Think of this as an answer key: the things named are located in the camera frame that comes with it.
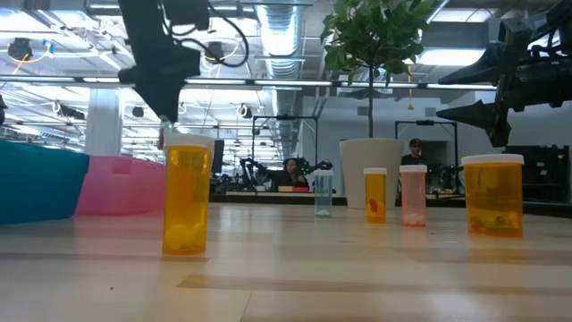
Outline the blue plastic bin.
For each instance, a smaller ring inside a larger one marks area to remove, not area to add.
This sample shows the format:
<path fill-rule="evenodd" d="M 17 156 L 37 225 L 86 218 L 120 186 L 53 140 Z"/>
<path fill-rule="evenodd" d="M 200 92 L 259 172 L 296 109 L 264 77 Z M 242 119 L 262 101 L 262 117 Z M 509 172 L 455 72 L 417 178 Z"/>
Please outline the blue plastic bin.
<path fill-rule="evenodd" d="M 89 156 L 0 140 L 0 225 L 74 215 Z"/>

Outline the large amber medicine bottle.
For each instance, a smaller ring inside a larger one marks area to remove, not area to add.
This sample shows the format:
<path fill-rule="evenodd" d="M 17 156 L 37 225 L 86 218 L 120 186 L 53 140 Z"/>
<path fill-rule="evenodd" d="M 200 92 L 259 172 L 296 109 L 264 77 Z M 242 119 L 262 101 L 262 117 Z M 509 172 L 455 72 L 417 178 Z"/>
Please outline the large amber medicine bottle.
<path fill-rule="evenodd" d="M 468 231 L 496 237 L 523 236 L 523 165 L 518 154 L 463 157 Z"/>

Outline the black gantry frame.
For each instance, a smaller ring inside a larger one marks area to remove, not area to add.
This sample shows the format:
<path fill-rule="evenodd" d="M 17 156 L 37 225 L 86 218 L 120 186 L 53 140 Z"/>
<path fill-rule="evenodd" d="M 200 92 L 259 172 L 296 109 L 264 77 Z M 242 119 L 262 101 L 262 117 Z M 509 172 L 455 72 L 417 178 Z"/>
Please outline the black gantry frame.
<path fill-rule="evenodd" d="M 307 165 L 301 166 L 303 174 L 313 173 L 318 163 L 318 118 L 316 116 L 278 114 L 274 116 L 255 115 L 252 118 L 250 134 L 251 148 L 250 155 L 256 157 L 256 138 L 263 131 L 268 131 L 273 148 L 278 153 L 278 160 L 281 162 L 286 158 L 303 157 L 303 131 L 309 130 L 311 143 L 314 147 L 314 160 L 307 161 Z"/>
<path fill-rule="evenodd" d="M 403 140 L 406 145 L 412 139 L 420 139 L 428 146 L 429 156 L 425 159 L 431 164 L 459 166 L 458 161 L 458 124 L 433 120 L 395 121 L 394 138 Z"/>

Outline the black monitor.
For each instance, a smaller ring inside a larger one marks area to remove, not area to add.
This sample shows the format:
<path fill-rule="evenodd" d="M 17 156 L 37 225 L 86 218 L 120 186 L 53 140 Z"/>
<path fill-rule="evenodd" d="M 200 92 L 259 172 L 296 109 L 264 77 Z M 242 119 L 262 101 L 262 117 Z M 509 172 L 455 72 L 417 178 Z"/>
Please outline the black monitor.
<path fill-rule="evenodd" d="M 223 171 L 224 140 L 214 141 L 214 154 L 212 160 L 212 173 L 220 174 Z"/>

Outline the black cabinet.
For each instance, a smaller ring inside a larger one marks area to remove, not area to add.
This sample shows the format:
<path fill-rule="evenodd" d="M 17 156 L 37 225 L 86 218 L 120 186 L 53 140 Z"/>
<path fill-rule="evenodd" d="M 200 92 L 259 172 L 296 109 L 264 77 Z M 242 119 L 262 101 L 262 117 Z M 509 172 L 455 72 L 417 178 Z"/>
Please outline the black cabinet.
<path fill-rule="evenodd" d="M 524 158 L 524 199 L 569 202 L 572 171 L 569 146 L 507 146 L 503 154 Z"/>

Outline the small amber bottle pale pills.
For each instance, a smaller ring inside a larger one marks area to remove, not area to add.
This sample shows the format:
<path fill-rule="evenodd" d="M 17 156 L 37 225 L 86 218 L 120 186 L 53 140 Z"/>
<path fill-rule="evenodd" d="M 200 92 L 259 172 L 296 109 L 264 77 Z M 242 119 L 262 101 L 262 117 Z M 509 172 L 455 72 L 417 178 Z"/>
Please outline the small amber bottle pale pills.
<path fill-rule="evenodd" d="M 206 250 L 214 145 L 214 140 L 205 136 L 164 135 L 165 255 L 187 256 Z"/>

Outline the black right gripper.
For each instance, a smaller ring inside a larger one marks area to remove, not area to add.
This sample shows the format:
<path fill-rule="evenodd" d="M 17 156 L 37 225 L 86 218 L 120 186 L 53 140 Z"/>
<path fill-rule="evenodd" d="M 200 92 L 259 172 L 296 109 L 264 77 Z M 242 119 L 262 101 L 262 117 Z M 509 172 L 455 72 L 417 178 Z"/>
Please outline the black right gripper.
<path fill-rule="evenodd" d="M 572 100 L 572 17 L 508 19 L 500 24 L 499 41 L 487 45 L 473 64 L 439 79 L 440 85 L 490 82 L 494 103 L 438 111 L 449 121 L 464 123 L 491 134 L 495 148 L 508 144 L 508 113 L 527 106 L 561 107 Z"/>

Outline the small amber bottle orange pills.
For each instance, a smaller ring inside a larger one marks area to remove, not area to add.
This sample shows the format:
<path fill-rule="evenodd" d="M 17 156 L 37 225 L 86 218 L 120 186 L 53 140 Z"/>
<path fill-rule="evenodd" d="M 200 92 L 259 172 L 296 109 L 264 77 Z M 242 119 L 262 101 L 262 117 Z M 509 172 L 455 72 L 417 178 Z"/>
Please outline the small amber bottle orange pills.
<path fill-rule="evenodd" d="M 366 221 L 374 224 L 386 222 L 386 176 L 385 168 L 365 168 Z"/>

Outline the long ceiling light strip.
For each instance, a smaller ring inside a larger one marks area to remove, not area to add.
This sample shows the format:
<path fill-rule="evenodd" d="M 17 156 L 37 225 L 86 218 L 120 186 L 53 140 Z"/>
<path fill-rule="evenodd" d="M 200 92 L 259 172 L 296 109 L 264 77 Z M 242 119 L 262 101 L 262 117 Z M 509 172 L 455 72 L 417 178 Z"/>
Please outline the long ceiling light strip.
<path fill-rule="evenodd" d="M 65 77 L 65 76 L 33 76 L 33 75 L 0 75 L 0 81 L 5 82 L 22 82 L 22 83 L 42 83 L 42 84 L 77 84 L 77 85 L 111 85 L 111 86 L 130 86 L 129 83 L 122 83 L 117 77 Z M 367 82 L 353 82 L 349 84 L 347 81 L 340 80 L 252 80 L 252 79 L 186 79 L 186 86 L 256 86 L 256 87 L 276 87 L 276 88 L 350 88 L 361 89 L 367 88 Z M 413 82 L 393 82 L 385 85 L 384 82 L 375 82 L 375 89 L 435 89 L 435 90 L 474 90 L 474 91 L 495 91 L 492 85 L 441 85 L 437 83 L 413 83 Z"/>

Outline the white plant pot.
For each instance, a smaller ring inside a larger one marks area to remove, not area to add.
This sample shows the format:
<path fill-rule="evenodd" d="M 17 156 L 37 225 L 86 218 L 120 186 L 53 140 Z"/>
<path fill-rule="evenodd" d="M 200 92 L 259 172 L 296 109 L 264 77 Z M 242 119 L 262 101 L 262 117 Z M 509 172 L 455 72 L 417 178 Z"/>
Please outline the white plant pot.
<path fill-rule="evenodd" d="M 366 138 L 340 143 L 341 167 L 349 208 L 366 206 L 366 168 L 385 168 L 387 208 L 394 209 L 397 199 L 403 142 L 395 139 Z"/>

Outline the white column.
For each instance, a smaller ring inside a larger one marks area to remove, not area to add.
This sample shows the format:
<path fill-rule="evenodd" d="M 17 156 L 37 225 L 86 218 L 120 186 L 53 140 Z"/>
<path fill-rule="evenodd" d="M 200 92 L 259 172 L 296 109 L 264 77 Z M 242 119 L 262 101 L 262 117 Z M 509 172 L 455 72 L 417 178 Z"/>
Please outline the white column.
<path fill-rule="evenodd" d="M 91 89 L 84 152 L 118 157 L 122 150 L 123 115 L 124 106 L 114 89 Z"/>

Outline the green leafy plant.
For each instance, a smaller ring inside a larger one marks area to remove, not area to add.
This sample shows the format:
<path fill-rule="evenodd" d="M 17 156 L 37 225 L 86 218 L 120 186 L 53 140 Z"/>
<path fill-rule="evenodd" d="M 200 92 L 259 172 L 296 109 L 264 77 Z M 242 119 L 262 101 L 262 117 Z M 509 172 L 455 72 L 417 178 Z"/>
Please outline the green leafy plant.
<path fill-rule="evenodd" d="M 360 69 L 367 70 L 368 136 L 374 136 L 374 80 L 385 70 L 410 74 L 406 61 L 416 62 L 424 51 L 420 34 L 427 30 L 433 0 L 336 0 L 323 19 L 324 66 L 345 72 L 348 84 Z"/>

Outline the small blue-tinted medicine bottle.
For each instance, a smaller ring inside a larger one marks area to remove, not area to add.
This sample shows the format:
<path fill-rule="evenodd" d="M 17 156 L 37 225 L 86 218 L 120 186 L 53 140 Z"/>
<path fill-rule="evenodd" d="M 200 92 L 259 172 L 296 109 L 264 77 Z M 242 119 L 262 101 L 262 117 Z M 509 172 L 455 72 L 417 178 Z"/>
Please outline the small blue-tinted medicine bottle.
<path fill-rule="evenodd" d="M 316 170 L 314 172 L 315 216 L 332 216 L 332 178 L 333 170 Z"/>

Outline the translucent red plastic bin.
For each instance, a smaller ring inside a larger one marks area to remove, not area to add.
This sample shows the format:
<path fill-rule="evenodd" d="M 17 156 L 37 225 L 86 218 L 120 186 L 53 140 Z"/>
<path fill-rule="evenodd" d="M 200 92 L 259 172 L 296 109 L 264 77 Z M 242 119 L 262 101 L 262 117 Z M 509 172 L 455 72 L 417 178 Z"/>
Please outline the translucent red plastic bin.
<path fill-rule="evenodd" d="M 164 165 L 132 157 L 91 156 L 75 215 L 161 212 L 164 197 Z"/>

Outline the silver ventilation duct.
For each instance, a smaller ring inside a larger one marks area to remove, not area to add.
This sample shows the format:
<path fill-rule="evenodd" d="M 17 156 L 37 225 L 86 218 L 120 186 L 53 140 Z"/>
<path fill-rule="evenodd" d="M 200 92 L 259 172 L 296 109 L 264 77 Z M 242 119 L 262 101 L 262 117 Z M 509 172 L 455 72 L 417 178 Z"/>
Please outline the silver ventilation duct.
<path fill-rule="evenodd" d="M 256 6 L 260 21 L 267 78 L 296 80 L 300 76 L 299 55 L 301 9 L 293 5 L 262 4 Z M 301 99 L 293 89 L 272 90 L 273 113 L 277 116 L 301 114 Z"/>

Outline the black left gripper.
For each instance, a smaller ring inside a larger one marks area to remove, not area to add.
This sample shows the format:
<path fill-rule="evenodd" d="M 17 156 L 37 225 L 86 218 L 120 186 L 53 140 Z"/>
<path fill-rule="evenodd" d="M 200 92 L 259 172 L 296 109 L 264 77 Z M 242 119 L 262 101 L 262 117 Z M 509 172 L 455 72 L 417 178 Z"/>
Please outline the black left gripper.
<path fill-rule="evenodd" d="M 128 44 L 135 64 L 118 72 L 120 83 L 135 84 L 135 91 L 157 116 L 177 123 L 181 84 L 143 81 L 184 81 L 198 76 L 200 52 L 178 44 L 166 35 L 129 36 Z"/>

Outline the black ceiling device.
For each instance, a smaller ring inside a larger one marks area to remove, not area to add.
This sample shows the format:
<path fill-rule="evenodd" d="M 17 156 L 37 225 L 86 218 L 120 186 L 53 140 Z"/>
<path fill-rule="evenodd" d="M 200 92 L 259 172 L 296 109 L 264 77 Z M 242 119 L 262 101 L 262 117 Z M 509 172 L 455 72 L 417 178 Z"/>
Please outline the black ceiling device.
<path fill-rule="evenodd" d="M 33 57 L 29 38 L 15 38 L 7 48 L 8 55 L 18 61 L 28 61 Z"/>

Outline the person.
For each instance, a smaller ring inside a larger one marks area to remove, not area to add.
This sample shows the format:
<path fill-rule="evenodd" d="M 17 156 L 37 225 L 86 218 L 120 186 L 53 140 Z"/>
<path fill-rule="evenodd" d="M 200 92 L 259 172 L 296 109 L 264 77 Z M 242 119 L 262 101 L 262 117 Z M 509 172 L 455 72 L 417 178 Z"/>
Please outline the person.
<path fill-rule="evenodd" d="M 309 187 L 306 177 L 299 171 L 299 162 L 296 158 L 284 161 L 284 168 L 277 173 L 274 182 L 277 187 Z"/>
<path fill-rule="evenodd" d="M 408 144 L 409 153 L 401 158 L 401 165 L 427 165 L 422 155 L 422 145 L 420 139 L 412 139 Z"/>

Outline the small pink medicine bottle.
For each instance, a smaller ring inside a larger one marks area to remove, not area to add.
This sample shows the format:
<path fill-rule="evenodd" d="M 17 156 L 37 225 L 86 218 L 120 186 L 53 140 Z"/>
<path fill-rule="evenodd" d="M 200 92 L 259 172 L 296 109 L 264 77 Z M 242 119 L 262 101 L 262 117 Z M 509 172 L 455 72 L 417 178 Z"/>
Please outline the small pink medicine bottle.
<path fill-rule="evenodd" d="M 405 226 L 426 226 L 426 165 L 400 167 L 402 223 Z"/>

